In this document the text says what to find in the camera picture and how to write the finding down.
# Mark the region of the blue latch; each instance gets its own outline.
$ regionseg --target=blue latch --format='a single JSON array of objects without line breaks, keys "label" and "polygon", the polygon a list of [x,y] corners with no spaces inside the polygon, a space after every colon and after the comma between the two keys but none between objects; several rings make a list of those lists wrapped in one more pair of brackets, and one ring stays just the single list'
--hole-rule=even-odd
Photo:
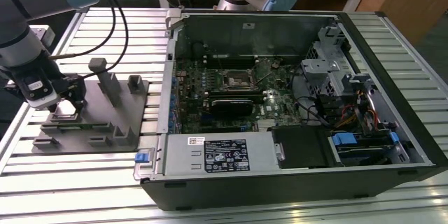
[{"label": "blue latch", "polygon": [[393,141],[394,144],[400,142],[400,138],[398,138],[397,133],[390,132],[390,133],[389,133],[389,136],[390,136],[392,141]]},{"label": "blue latch", "polygon": [[137,153],[134,154],[134,163],[149,163],[149,153]]},{"label": "blue latch", "polygon": [[333,140],[333,144],[341,145],[341,144],[357,144],[356,137],[353,133],[337,133],[334,136],[330,137]]}]

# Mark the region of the power supply label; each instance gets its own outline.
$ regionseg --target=power supply label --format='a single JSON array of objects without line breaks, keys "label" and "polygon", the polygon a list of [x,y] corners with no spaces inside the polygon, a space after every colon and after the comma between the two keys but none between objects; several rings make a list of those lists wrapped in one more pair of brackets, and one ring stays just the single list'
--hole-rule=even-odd
[{"label": "power supply label", "polygon": [[250,170],[245,139],[204,141],[204,158],[208,173]]}]

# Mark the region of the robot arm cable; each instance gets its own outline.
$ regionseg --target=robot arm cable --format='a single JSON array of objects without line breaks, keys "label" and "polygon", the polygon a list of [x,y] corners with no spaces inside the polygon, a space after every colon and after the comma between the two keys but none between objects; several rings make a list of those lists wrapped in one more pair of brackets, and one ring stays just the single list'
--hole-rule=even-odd
[{"label": "robot arm cable", "polygon": [[129,28],[128,28],[128,22],[126,22],[126,20],[125,20],[124,11],[122,11],[122,8],[121,8],[121,6],[120,6],[120,4],[118,4],[118,1],[117,1],[117,0],[113,0],[113,2],[114,2],[114,5],[116,5],[117,8],[118,8],[118,12],[120,12],[120,15],[121,15],[121,18],[122,18],[122,24],[124,24],[124,47],[122,47],[122,52],[121,52],[121,55],[120,55],[117,61],[112,64],[110,67],[105,68],[104,70],[101,70],[101,71],[98,71],[98,72],[93,72],[93,73],[86,74],[86,75],[82,76],[82,77],[78,77],[78,79],[81,79],[81,80],[82,80],[82,79],[86,79],[86,78],[89,78],[89,77],[92,77],[92,76],[96,76],[96,75],[100,74],[100,73],[104,73],[104,72],[110,71],[110,70],[117,66],[117,64],[120,63],[120,61],[121,61],[121,59],[122,59],[122,56],[124,56],[124,54],[125,54],[125,51],[128,50],[128,45],[129,45]]},{"label": "robot arm cable", "polygon": [[112,34],[114,32],[114,29],[116,29],[117,18],[116,18],[116,12],[114,12],[116,5],[113,4],[113,0],[106,0],[106,2],[109,3],[110,10],[112,10],[112,28],[110,28],[110,32],[109,32],[108,36],[105,37],[104,41],[96,47],[86,50],[85,52],[81,52],[81,53],[77,53],[77,54],[65,54],[65,55],[49,56],[48,58],[50,60],[68,59],[68,58],[74,58],[77,56],[88,55],[89,53],[94,52],[98,48],[101,48],[105,45],[105,43],[109,41],[109,39],[112,37]]}]

